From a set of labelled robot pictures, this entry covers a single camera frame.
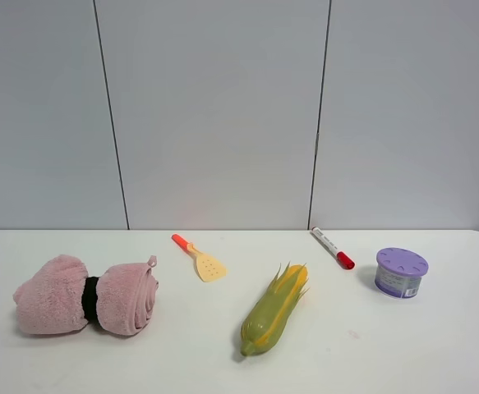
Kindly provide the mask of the toy corn cob with husk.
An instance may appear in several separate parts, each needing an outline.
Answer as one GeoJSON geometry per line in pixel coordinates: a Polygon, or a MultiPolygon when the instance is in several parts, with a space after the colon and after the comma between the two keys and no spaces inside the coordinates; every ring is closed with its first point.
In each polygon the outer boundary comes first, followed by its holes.
{"type": "Polygon", "coordinates": [[[289,317],[306,293],[307,282],[305,265],[289,263],[283,271],[279,268],[241,325],[242,356],[264,354],[278,343],[289,317]]]}

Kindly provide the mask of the small yellow toy spatula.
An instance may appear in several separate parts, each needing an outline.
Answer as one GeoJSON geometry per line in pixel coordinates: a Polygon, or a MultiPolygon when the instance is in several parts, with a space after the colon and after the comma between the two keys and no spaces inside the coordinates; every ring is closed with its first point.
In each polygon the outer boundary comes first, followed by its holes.
{"type": "Polygon", "coordinates": [[[214,282],[226,276],[227,269],[216,258],[199,251],[193,243],[178,234],[172,234],[171,239],[194,259],[196,273],[201,281],[214,282]]]}

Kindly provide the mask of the red capped white marker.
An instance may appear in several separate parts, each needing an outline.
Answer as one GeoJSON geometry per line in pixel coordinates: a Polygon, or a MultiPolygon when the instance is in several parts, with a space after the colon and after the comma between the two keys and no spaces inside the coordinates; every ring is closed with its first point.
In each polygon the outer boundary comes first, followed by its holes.
{"type": "Polygon", "coordinates": [[[343,269],[352,270],[355,268],[355,263],[340,250],[321,229],[313,227],[311,234],[329,251],[343,269]]]}

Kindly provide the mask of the purple lidded round container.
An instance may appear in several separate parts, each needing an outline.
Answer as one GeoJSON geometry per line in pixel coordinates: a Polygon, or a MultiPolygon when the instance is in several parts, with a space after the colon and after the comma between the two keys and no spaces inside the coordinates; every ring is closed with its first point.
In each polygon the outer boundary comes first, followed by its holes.
{"type": "Polygon", "coordinates": [[[379,250],[376,262],[376,286],[386,295],[399,299],[416,296],[421,279],[429,269],[429,264],[419,254],[397,247],[379,250]]]}

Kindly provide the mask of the black elastic band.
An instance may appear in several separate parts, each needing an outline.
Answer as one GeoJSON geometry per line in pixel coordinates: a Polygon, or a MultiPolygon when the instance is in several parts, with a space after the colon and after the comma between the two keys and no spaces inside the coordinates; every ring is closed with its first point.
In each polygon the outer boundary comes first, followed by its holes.
{"type": "Polygon", "coordinates": [[[81,305],[84,311],[85,319],[89,323],[98,323],[97,315],[97,284],[99,277],[87,277],[85,279],[85,286],[81,297],[81,305]]]}

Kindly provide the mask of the rolled pink towel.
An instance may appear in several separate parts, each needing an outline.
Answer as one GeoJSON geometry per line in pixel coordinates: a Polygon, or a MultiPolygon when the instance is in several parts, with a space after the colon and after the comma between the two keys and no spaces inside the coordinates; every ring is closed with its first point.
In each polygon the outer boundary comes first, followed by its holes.
{"type": "MultiPolygon", "coordinates": [[[[112,334],[130,337],[147,326],[159,287],[152,274],[155,256],[146,263],[112,266],[97,284],[98,324],[112,334]]],[[[13,295],[18,328],[29,335],[78,332],[90,324],[81,297],[85,279],[91,277],[84,263],[70,255],[48,261],[13,295]]]]}

